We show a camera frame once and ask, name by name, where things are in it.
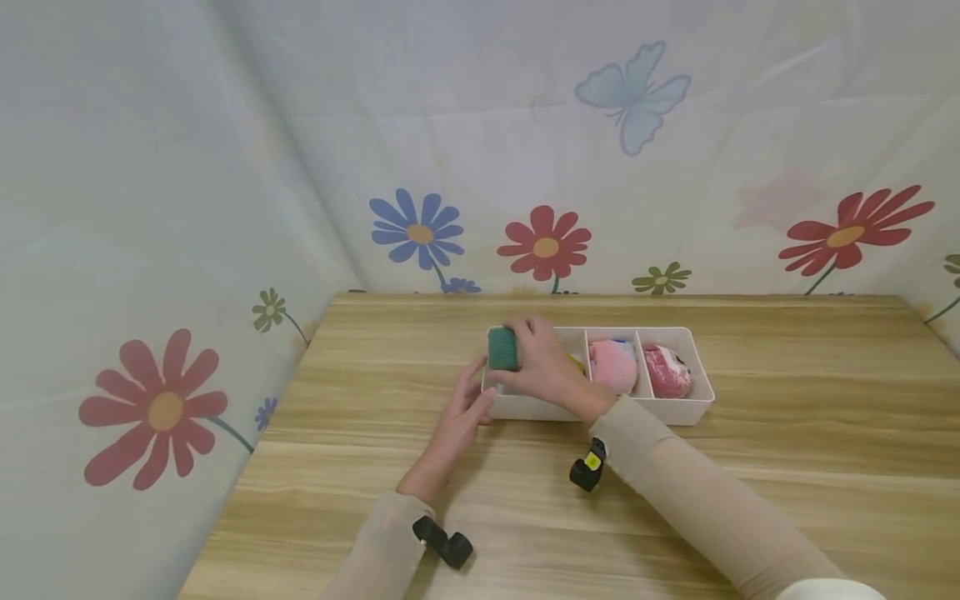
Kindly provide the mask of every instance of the person's left hand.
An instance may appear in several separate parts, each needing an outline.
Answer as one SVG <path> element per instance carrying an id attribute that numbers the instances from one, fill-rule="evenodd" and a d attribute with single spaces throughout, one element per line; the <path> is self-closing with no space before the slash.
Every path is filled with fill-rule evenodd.
<path id="1" fill-rule="evenodd" d="M 496 398 L 496 389 L 490 388 L 481 394 L 480 383 L 471 383 L 486 364 L 487 357 L 481 356 L 460 373 L 453 398 L 444 408 L 430 443 L 400 480 L 397 492 L 413 495 L 433 506 L 460 456 L 476 437 L 477 426 L 492 422 L 487 411 Z"/>

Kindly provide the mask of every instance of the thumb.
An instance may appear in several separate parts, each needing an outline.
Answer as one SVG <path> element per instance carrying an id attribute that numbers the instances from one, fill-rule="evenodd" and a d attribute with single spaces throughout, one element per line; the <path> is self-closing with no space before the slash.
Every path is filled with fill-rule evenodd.
<path id="1" fill-rule="evenodd" d="M 487 371 L 487 375 L 496 381 L 501 383 L 508 388 L 516 388 L 519 381 L 520 373 L 513 371 Z"/>
<path id="2" fill-rule="evenodd" d="M 472 423 L 479 423 L 496 400 L 496 388 L 488 388 L 477 397 L 467 409 L 467 417 Z"/>

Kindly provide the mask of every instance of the red flower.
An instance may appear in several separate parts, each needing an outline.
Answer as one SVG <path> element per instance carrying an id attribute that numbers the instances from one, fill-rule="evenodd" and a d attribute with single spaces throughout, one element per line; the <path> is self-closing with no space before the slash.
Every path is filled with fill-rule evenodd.
<path id="1" fill-rule="evenodd" d="M 216 371 L 220 357 L 208 348 L 185 372 L 183 366 L 189 347 L 190 332 L 175 331 L 163 354 L 161 373 L 147 345 L 140 340 L 130 340 L 120 347 L 120 363 L 135 382 L 113 369 L 100 371 L 97 387 L 120 399 L 87 398 L 80 405 L 81 423 L 91 427 L 133 422 L 137 425 L 90 460 L 84 471 L 86 483 L 104 486 L 113 481 L 143 458 L 153 439 L 156 441 L 150 458 L 133 479 L 136 490 L 147 490 L 160 478 L 167 468 L 171 446 L 180 477 L 186 477 L 193 470 L 192 451 L 208 454 L 213 449 L 213 433 L 194 419 L 223 413 L 227 408 L 227 395 L 223 392 L 190 395 Z"/>
<path id="2" fill-rule="evenodd" d="M 510 266 L 514 273 L 526 273 L 533 269 L 534 279 L 546 281 L 552 275 L 557 278 L 570 275 L 570 265 L 582 265 L 587 257 L 577 252 L 587 249 L 590 232 L 586 228 L 570 231 L 579 217 L 575 212 L 566 212 L 553 225 L 553 208 L 537 206 L 530 211 L 530 230 L 522 223 L 510 223 L 507 237 L 516 242 L 515 246 L 501 246 L 496 253 L 501 256 L 519 256 Z"/>
<path id="3" fill-rule="evenodd" d="M 849 269 L 863 260 L 863 252 L 857 246 L 896 246 L 910 237 L 910 229 L 889 229 L 904 221 L 916 219 L 933 209 L 933 202 L 914 204 L 900 212 L 901 206 L 920 191 L 919 185 L 912 185 L 888 201 L 891 190 L 881 189 L 871 194 L 866 202 L 863 194 L 857 192 L 844 198 L 837 206 L 837 226 L 819 221 L 802 221 L 786 232 L 787 237 L 812 244 L 803 244 L 780 252 L 780 258 L 797 258 L 787 265 L 787 271 L 795 271 L 806 265 L 801 271 L 811 276 L 821 271 L 835 256 L 833 263 L 837 269 Z"/>

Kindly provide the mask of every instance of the wrist strap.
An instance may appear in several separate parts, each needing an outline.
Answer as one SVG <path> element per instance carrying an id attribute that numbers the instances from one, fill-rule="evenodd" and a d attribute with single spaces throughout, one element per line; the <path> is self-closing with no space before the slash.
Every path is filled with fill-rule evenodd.
<path id="1" fill-rule="evenodd" d="M 433 549 L 444 562 L 459 569 L 473 554 L 473 545 L 467 536 L 457 532 L 446 536 L 444 528 L 429 516 L 422 516 L 414 523 L 414 535 L 424 546 Z"/>
<path id="2" fill-rule="evenodd" d="M 570 481 L 586 492 L 592 492 L 600 483 L 603 463 L 607 460 L 607 447 L 599 438 L 593 438 L 590 450 L 584 458 L 578 458 L 570 468 Z"/>

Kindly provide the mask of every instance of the fabric backdrop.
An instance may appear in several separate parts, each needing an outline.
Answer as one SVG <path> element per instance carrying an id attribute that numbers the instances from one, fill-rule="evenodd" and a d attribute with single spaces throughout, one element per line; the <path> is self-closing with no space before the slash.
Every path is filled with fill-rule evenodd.
<path id="1" fill-rule="evenodd" d="M 958 26 L 4 3 L 3 590 L 175 596 L 337 291 L 899 294 L 960 343 Z"/>

